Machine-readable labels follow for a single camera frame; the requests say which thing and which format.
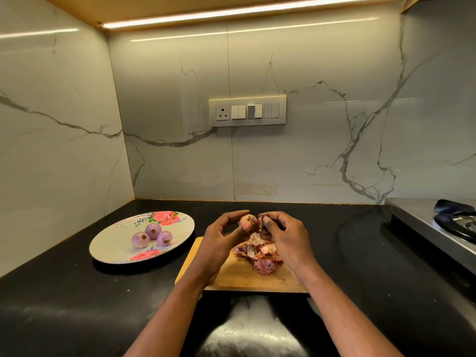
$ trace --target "marble backsplash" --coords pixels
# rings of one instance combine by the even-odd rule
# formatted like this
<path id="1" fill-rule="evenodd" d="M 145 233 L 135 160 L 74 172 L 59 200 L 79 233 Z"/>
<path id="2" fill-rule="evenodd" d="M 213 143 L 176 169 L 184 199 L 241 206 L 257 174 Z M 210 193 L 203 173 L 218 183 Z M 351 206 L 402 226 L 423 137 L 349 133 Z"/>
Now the marble backsplash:
<path id="1" fill-rule="evenodd" d="M 476 194 L 476 0 L 114 35 L 138 198 L 381 203 Z M 288 123 L 211 129 L 208 100 L 288 96 Z"/>
<path id="2" fill-rule="evenodd" d="M 104 36 L 45 0 L 0 20 L 1 276 L 134 194 Z"/>

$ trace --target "stainless steel stove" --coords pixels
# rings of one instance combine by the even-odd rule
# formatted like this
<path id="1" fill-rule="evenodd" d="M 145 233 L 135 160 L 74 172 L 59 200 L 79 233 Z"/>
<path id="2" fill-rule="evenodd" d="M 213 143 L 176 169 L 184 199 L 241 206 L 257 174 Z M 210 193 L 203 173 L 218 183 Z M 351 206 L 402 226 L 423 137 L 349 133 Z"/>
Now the stainless steel stove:
<path id="1" fill-rule="evenodd" d="M 387 198 L 387 209 L 476 274 L 476 200 Z"/>

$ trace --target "plate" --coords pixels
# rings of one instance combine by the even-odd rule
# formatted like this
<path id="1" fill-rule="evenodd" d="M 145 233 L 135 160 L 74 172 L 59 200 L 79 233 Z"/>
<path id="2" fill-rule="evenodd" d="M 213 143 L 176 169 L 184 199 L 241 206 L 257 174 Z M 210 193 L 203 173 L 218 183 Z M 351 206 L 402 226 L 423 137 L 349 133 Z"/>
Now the plate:
<path id="1" fill-rule="evenodd" d="M 157 223 L 162 230 L 173 235 L 169 246 L 159 246 L 157 240 L 138 249 L 132 246 L 132 236 L 143 232 L 150 223 Z M 89 245 L 92 258 L 109 264 L 128 264 L 151 259 L 177 248 L 192 234 L 195 222 L 187 214 L 170 210 L 150 212 L 121 220 L 102 230 Z"/>

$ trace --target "cutting board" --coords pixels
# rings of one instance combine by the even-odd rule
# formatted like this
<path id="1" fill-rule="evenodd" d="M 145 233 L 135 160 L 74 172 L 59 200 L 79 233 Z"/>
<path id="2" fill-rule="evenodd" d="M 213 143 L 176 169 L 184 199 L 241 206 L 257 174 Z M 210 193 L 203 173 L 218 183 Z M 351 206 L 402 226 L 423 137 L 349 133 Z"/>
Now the cutting board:
<path id="1" fill-rule="evenodd" d="M 182 278 L 195 254 L 199 250 L 203 237 L 195 239 L 187 259 L 182 265 L 175 284 Z M 284 263 L 275 265 L 273 273 L 261 276 L 253 270 L 253 264 L 244 258 L 237 258 L 230 252 L 228 259 L 218 273 L 215 281 L 206 290 L 233 290 L 247 292 L 286 292 L 307 293 L 304 286 L 298 282 L 293 272 Z"/>

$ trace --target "pink rose print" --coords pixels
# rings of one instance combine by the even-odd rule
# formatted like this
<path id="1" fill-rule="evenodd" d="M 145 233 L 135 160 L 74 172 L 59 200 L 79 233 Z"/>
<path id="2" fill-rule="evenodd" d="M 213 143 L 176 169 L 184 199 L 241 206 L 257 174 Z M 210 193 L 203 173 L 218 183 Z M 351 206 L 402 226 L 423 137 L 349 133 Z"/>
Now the pink rose print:
<path id="1" fill-rule="evenodd" d="M 132 257 L 130 260 L 140 260 L 140 259 L 146 259 L 154 256 L 158 256 L 161 252 L 153 249 L 153 250 L 148 250 L 147 252 L 142 252 L 137 254 L 136 256 Z"/>
<path id="2" fill-rule="evenodd" d="M 171 210 L 155 212 L 152 218 L 163 226 L 170 226 L 180 220 L 178 213 Z"/>

